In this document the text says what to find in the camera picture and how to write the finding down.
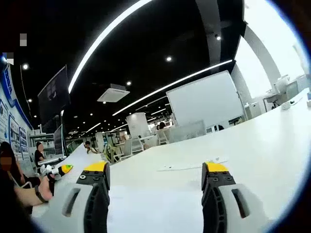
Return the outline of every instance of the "person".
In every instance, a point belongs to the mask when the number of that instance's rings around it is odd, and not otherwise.
[[[98,154],[97,150],[95,148],[91,147],[91,143],[89,141],[86,141],[85,148],[86,148],[87,153],[92,152],[94,154]]]
[[[43,144],[41,142],[37,142],[37,149],[35,150],[35,165],[39,167],[38,162],[45,160],[42,152],[43,152]]]
[[[2,215],[1,219],[3,223],[1,232],[18,232],[23,230],[41,233],[43,231],[31,221],[25,208],[42,204],[43,201],[40,198],[44,201],[49,201],[52,198],[49,179],[47,176],[43,177],[41,184],[37,188],[24,189],[16,187],[6,171],[9,166],[7,161],[0,160],[0,200],[1,207],[5,210],[5,214]],[[17,224],[9,224],[12,216],[14,216],[14,219],[18,219]]]
[[[6,165],[10,179],[14,179],[19,186],[24,185],[26,182],[30,182],[32,186],[40,184],[38,177],[27,177],[24,175],[19,161],[16,159],[10,144],[7,142],[2,142],[0,145],[0,162],[4,166]]]
[[[165,128],[165,123],[164,122],[160,122],[160,125],[159,125],[159,129],[162,130]]]

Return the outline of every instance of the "computer monitor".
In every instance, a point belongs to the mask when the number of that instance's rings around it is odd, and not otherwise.
[[[70,104],[66,66],[38,94],[40,119],[44,125]]]
[[[55,155],[68,156],[63,124],[54,132]]]

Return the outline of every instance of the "white partition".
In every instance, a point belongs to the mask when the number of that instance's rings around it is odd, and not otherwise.
[[[243,115],[240,98],[228,71],[199,79],[166,94],[179,126],[203,120],[209,128]]]

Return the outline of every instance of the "black hair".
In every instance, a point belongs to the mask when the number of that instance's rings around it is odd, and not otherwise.
[[[165,127],[165,123],[164,122],[160,122],[160,129],[162,130],[162,129],[164,129],[164,127]]]
[[[36,143],[37,149],[38,149],[38,146],[40,146],[41,144],[42,144],[41,142]]]
[[[10,172],[12,176],[15,176],[14,179],[17,179],[16,174],[19,174],[19,170],[16,164],[16,158],[11,145],[7,142],[2,142],[0,145],[0,152],[1,152],[0,157],[10,157],[12,159]]]

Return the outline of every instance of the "black ceiling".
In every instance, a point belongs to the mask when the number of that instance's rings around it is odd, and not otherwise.
[[[40,1],[30,3],[26,17],[27,47],[18,47],[12,76],[15,89],[25,112],[24,94],[20,85],[19,64],[27,62],[23,71],[27,98],[32,98],[31,115],[39,116],[37,95],[64,65],[72,78],[82,57],[102,30],[122,11],[137,0],[77,0]],[[218,0],[222,27],[220,61],[233,59],[242,23],[242,0]],[[103,130],[120,126],[129,113],[165,95],[162,91],[116,116],[113,113],[133,101],[184,76],[210,66],[205,32],[195,0],[154,0],[128,17],[95,50],[70,94],[71,105],[64,113],[67,131],[86,131],[101,122]],[[165,61],[166,56],[173,61]],[[229,70],[233,64],[218,71]],[[212,74],[213,70],[193,77],[180,85]],[[109,83],[125,85],[131,92],[117,103],[103,104],[96,100]],[[159,116],[150,113],[168,103],[167,99],[149,105],[148,119]],[[31,118],[34,128],[39,117]]]

